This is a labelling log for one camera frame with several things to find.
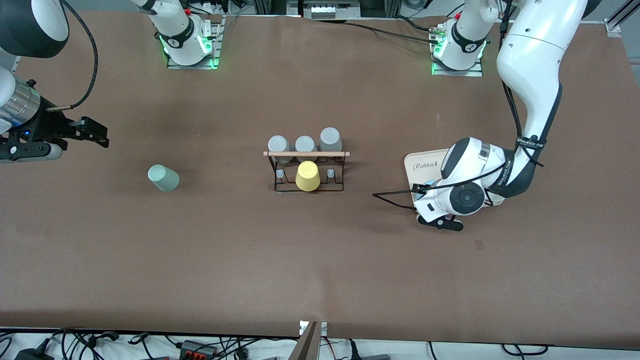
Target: cup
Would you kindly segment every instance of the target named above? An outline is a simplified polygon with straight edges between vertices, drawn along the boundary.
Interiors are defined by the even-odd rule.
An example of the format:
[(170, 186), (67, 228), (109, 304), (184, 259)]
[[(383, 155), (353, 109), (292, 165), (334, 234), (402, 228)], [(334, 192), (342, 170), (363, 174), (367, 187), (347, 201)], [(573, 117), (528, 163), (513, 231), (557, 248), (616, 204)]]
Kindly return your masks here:
[(298, 166), (296, 185), (300, 190), (312, 192), (320, 186), (320, 171), (313, 161), (304, 161)]
[[(282, 135), (275, 135), (269, 139), (268, 143), (269, 151), (291, 151), (291, 144), (287, 139)], [(286, 164), (293, 160), (291, 156), (272, 156), (272, 158), (281, 163)]]
[[(303, 135), (296, 140), (296, 151), (317, 151), (316, 142), (311, 136)], [(317, 159), (316, 156), (298, 156), (297, 158), (301, 163)]]
[(150, 167), (147, 172), (147, 177), (158, 189), (164, 192), (172, 191), (180, 182), (180, 176), (178, 176), (177, 172), (162, 165)]
[(342, 151), (342, 139), (335, 127), (326, 127), (320, 133), (320, 151)]

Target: black circular joint cap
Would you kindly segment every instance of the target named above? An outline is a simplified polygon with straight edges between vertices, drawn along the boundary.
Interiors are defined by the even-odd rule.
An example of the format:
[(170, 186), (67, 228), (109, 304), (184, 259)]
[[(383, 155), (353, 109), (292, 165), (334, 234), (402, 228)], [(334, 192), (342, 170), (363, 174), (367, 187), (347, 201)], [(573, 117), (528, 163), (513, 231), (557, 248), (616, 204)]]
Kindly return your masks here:
[(466, 215), (482, 208), (484, 204), (484, 190), (475, 183), (459, 185), (451, 190), (449, 200), (453, 210)]

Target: black velcro strap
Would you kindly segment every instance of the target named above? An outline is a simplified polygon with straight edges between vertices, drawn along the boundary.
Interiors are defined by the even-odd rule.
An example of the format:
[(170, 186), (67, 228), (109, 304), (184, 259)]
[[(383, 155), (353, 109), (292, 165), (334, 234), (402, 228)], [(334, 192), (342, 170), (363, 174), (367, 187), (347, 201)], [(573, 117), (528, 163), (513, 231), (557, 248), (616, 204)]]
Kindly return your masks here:
[(141, 13), (146, 13), (147, 15), (157, 15), (157, 12), (151, 10), (151, 8), (153, 8), (155, 4), (156, 0), (147, 0), (144, 5), (138, 7), (138, 10)]
[(174, 35), (172, 37), (168, 37), (165, 34), (160, 34), (160, 36), (162, 37), (164, 42), (167, 43), (167, 45), (169, 45), (174, 49), (180, 49), (184, 44), (184, 42), (187, 41), (193, 35), (193, 28), (194, 28), (193, 20), (190, 17), (188, 17), (187, 19), (189, 19), (189, 24), (187, 25), (187, 27), (184, 29), (182, 33), (179, 33), (178, 35)]
[(546, 140), (542, 142), (538, 141), (538, 139), (535, 136), (532, 136), (531, 138), (524, 138), (522, 136), (518, 136), (518, 138), (516, 139), (516, 146), (523, 147), (525, 149), (532, 149), (535, 151), (542, 151), (546, 143), (547, 143)]
[(513, 170), (513, 158), (515, 157), (516, 152), (513, 150), (503, 149), (504, 151), (504, 167), (502, 171), (499, 173), (498, 180), (495, 181), (493, 186), (489, 188), (489, 191), (494, 193), (495, 195), (500, 195), (500, 193), (507, 187), (507, 181), (509, 180), (509, 175), (511, 175), (511, 171)]
[(462, 48), (462, 52), (467, 54), (476, 51), (478, 47), (482, 46), (484, 40), (486, 39), (486, 37), (483, 37), (480, 40), (471, 41), (463, 37), (462, 35), (460, 35), (460, 33), (458, 33), (457, 22), (453, 24), (453, 27), (451, 28), (451, 35), (453, 36), (453, 40)]

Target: yellow cup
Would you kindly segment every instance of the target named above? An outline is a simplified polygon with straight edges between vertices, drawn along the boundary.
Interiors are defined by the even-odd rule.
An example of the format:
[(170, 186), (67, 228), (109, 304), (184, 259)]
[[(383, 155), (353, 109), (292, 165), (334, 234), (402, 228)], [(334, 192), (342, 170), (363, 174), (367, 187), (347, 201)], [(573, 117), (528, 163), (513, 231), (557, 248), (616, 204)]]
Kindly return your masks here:
[(296, 185), (300, 190), (312, 192), (320, 186), (320, 172), (313, 161), (304, 161), (298, 166)]

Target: white cup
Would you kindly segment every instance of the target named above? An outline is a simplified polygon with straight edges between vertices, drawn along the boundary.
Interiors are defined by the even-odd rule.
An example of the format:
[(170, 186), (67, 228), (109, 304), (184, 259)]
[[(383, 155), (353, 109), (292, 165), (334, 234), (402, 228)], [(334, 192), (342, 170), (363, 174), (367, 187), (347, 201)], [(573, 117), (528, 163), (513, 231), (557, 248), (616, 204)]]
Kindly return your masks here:
[(162, 165), (150, 167), (147, 172), (147, 177), (158, 189), (164, 192), (172, 191), (180, 182), (180, 176), (178, 176), (177, 172)]
[(320, 133), (320, 151), (342, 151), (342, 139), (335, 127), (326, 127)]
[[(317, 151), (316, 142), (311, 136), (303, 135), (296, 140), (296, 151)], [(297, 158), (301, 163), (317, 159), (316, 156), (298, 156)]]
[[(273, 151), (273, 152), (276, 152), (276, 151), (291, 151), (291, 144), (282, 135), (272, 136), (269, 139), (268, 147), (269, 147), (269, 151)], [(281, 164), (286, 164), (286, 163), (290, 162), (291, 160), (293, 160), (293, 157), (291, 157), (291, 156), (289, 156), (289, 157), (272, 156), (272, 158), (275, 161), (277, 161), (277, 162), (279, 162)]]

